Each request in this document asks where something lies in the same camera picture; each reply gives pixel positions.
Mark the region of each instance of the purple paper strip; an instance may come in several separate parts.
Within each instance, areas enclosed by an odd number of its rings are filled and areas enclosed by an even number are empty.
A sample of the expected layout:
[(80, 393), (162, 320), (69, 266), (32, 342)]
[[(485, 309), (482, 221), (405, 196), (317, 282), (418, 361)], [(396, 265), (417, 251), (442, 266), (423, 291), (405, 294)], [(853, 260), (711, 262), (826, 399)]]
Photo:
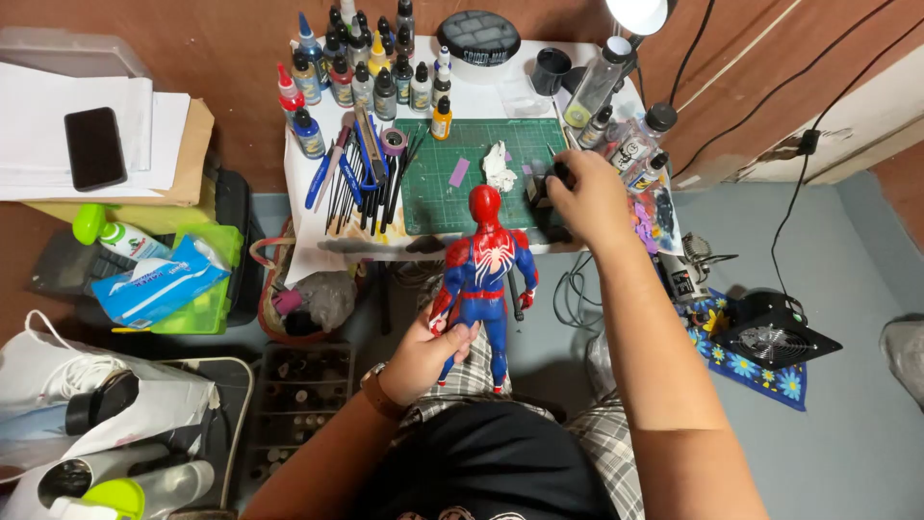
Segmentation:
[(453, 170), (452, 177), (449, 178), (449, 184), (451, 186), (456, 186), (457, 188), (462, 185), (462, 179), (465, 178), (465, 170), (468, 169), (469, 162), (465, 160), (465, 157), (459, 157), (459, 162), (456, 163), (456, 169)]

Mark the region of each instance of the smartphone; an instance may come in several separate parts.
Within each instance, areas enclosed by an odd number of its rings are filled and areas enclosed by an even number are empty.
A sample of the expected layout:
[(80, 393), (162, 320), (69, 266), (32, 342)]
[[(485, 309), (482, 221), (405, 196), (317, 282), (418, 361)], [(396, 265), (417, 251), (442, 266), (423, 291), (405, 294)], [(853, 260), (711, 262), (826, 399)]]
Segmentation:
[(116, 112), (108, 106), (64, 116), (70, 177), (78, 192), (92, 192), (128, 179)]

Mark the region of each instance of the wristwatch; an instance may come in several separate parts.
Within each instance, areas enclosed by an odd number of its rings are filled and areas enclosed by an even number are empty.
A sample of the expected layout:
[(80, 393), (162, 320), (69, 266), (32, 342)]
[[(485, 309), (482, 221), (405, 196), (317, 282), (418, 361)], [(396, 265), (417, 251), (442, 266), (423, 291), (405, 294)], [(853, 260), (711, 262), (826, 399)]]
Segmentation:
[(385, 395), (385, 392), (382, 390), (382, 385), (379, 384), (379, 374), (384, 368), (385, 363), (379, 363), (371, 368), (369, 372), (366, 372), (366, 375), (359, 380), (359, 387), (362, 388), (362, 392), (366, 394), (366, 398), (369, 399), (372, 407), (380, 414), (400, 422), (404, 419), (409, 406), (401, 406)]

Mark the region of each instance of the spider-man action figure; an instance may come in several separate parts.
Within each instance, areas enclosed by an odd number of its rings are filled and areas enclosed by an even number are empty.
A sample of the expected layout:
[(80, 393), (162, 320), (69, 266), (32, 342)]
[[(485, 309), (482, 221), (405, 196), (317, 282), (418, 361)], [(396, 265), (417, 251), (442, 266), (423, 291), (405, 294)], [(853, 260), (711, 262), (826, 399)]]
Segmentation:
[[(442, 333), (453, 304), (461, 291), (462, 300), (449, 324), (464, 323), (472, 327), (480, 321), (491, 344), (491, 374), (494, 391), (500, 392), (507, 374), (507, 305), (504, 300), (504, 275), (517, 264), (526, 279), (526, 290), (519, 295), (520, 308), (532, 306), (539, 285), (539, 272), (529, 252), (526, 233), (519, 229), (504, 229), (497, 220), (501, 195), (491, 186), (481, 184), (468, 194), (468, 211), (478, 224), (475, 234), (453, 242), (446, 250), (443, 286), (433, 301), (430, 330)], [(449, 356), (440, 374), (439, 384), (445, 385), (446, 375), (453, 367)]]

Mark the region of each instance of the green cutting mat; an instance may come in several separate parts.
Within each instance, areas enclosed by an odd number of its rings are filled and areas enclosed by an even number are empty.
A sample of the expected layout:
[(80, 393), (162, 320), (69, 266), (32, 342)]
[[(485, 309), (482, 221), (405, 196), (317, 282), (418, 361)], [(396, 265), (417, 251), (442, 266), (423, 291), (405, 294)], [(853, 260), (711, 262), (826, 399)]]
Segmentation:
[[(397, 119), (395, 128), (408, 138), (420, 126), (429, 129), (430, 121), (421, 125), (420, 119)], [(533, 174), (544, 174), (552, 165), (550, 144), (558, 152), (565, 149), (565, 136), (558, 120), (543, 119), (453, 119), (449, 137), (443, 141), (428, 135), (401, 181), (401, 198), (404, 201), (405, 231), (408, 235), (437, 233), (471, 233), (475, 223), (468, 213), (468, 192), (484, 183), (481, 159), (491, 146), (504, 141), (511, 160), (507, 167), (517, 174), (514, 189), (501, 193), (500, 220), (505, 228), (531, 228), (537, 226), (536, 216), (545, 219), (543, 224), (561, 224), (555, 214), (548, 221), (551, 209), (529, 209), (524, 188), (523, 165)], [(468, 170), (457, 188), (449, 184), (459, 157), (469, 161)]]

